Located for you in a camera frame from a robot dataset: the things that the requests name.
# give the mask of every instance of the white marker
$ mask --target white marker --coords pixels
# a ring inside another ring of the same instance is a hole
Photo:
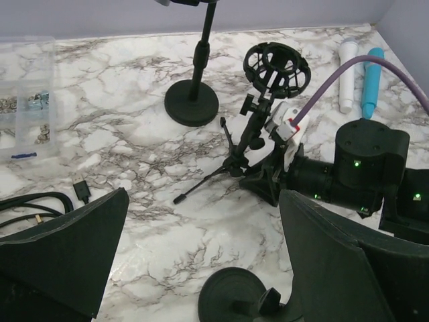
[[[340,46],[340,62],[343,65],[350,59],[356,57],[359,49],[356,39],[344,39]],[[340,111],[348,114],[351,112],[355,100],[355,67],[350,67],[340,77]]]

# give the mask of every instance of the tripod leg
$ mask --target tripod leg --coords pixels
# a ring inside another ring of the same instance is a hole
[[[221,127],[225,131],[225,136],[227,137],[228,144],[229,144],[229,155],[231,155],[231,152],[234,148],[233,143],[233,137],[231,136],[231,133],[229,133],[228,127],[227,127],[227,120],[224,117],[221,117]]]
[[[195,189],[197,189],[198,187],[202,186],[204,183],[206,183],[207,181],[209,181],[211,178],[213,178],[214,176],[217,176],[218,174],[224,173],[226,172],[227,169],[224,166],[221,166],[219,169],[215,170],[214,172],[212,172],[211,174],[209,174],[208,176],[205,176],[199,183],[197,183],[196,185],[194,185],[191,189],[189,189],[188,191],[186,191],[185,193],[182,193],[179,197],[175,198],[173,200],[173,204],[178,205],[179,203],[181,203],[183,200],[186,199],[186,197]]]

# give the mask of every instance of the round black base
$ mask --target round black base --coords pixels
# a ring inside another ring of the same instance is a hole
[[[176,122],[192,127],[209,124],[217,115],[219,100],[208,85],[201,83],[196,101],[189,100],[191,80],[171,86],[164,101],[168,115]]]
[[[259,317],[257,305],[265,291],[260,279],[248,270],[219,270],[202,287],[200,322],[253,322]]]

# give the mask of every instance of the black tripod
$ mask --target black tripod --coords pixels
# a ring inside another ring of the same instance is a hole
[[[194,75],[192,80],[181,80],[172,85],[164,101],[168,115],[176,122],[192,127],[210,123],[219,110],[219,100],[214,90],[201,82],[202,74],[208,64],[210,44],[208,39],[215,17],[218,0],[175,0],[173,2],[197,6],[200,2],[208,3],[202,37],[195,48]]]
[[[291,98],[299,95],[308,86],[311,79],[307,61],[294,49],[278,43],[264,43],[248,51],[244,63],[247,79],[261,93],[254,103],[254,96],[248,94],[241,108],[240,114],[252,112],[238,145],[233,143],[224,117],[221,118],[221,127],[225,131],[229,143],[229,156],[222,166],[202,179],[186,193],[174,199],[174,204],[181,203],[186,197],[212,177],[222,173],[229,173],[233,178],[244,176],[240,186],[253,191],[272,205],[278,202],[280,188],[272,180],[275,169],[282,165],[284,146],[275,145],[273,152],[264,160],[250,167],[245,157],[247,148],[262,149],[265,141],[261,138],[261,131],[271,113],[271,106],[275,99]],[[302,84],[298,75],[305,76]]]

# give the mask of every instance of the storage compartment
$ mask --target storage compartment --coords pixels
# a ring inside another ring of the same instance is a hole
[[[0,160],[55,154],[55,41],[0,38]]]

